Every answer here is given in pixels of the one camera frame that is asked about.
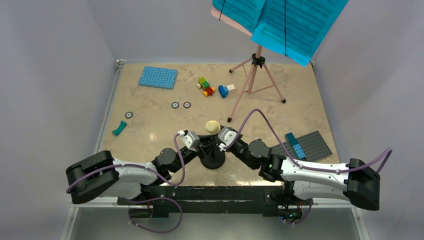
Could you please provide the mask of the beige toy microphone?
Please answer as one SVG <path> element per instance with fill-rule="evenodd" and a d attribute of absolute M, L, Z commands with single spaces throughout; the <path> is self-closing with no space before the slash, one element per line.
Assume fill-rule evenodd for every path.
<path fill-rule="evenodd" d="M 211 135 L 216 135 L 221 131 L 221 125 L 216 120 L 209 120 L 205 124 L 206 131 Z"/>

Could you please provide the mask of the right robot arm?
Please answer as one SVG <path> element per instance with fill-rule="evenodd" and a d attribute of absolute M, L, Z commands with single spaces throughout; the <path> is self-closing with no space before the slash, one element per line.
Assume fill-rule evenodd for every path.
<path fill-rule="evenodd" d="M 313 198 L 340 199 L 355 207 L 378 211 L 380 209 L 380 174 L 360 159 L 349 163 L 325 164 L 291 160 L 273 154 L 260 139 L 250 144 L 238 139 L 232 146 L 225 140 L 218 145 L 230 152 L 268 182 L 287 182 L 280 196 L 288 204 Z"/>

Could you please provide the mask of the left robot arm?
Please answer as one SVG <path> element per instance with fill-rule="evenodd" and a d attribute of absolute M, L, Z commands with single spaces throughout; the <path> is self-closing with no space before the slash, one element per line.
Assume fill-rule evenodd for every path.
<path fill-rule="evenodd" d="M 180 185 L 182 180 L 171 182 L 171 173 L 184 172 L 186 164 L 196 157 L 205 157 L 207 151 L 201 143 L 194 148 L 185 146 L 179 152 L 165 148 L 153 161 L 135 163 L 119 160 L 109 150 L 103 150 L 66 169 L 66 193 L 73 204 L 97 197 L 120 197 L 142 205 L 149 199 L 149 191 L 143 186 Z"/>

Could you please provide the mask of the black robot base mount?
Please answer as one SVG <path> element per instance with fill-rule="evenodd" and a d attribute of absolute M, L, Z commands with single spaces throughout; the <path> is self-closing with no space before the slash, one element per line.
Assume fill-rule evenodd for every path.
<path fill-rule="evenodd" d="M 282 186 L 143 186 L 134 199 L 119 197 L 121 206 L 147 206 L 134 218 L 167 218 L 170 213 L 259 214 L 293 222 L 302 218 L 312 199 L 302 200 Z"/>

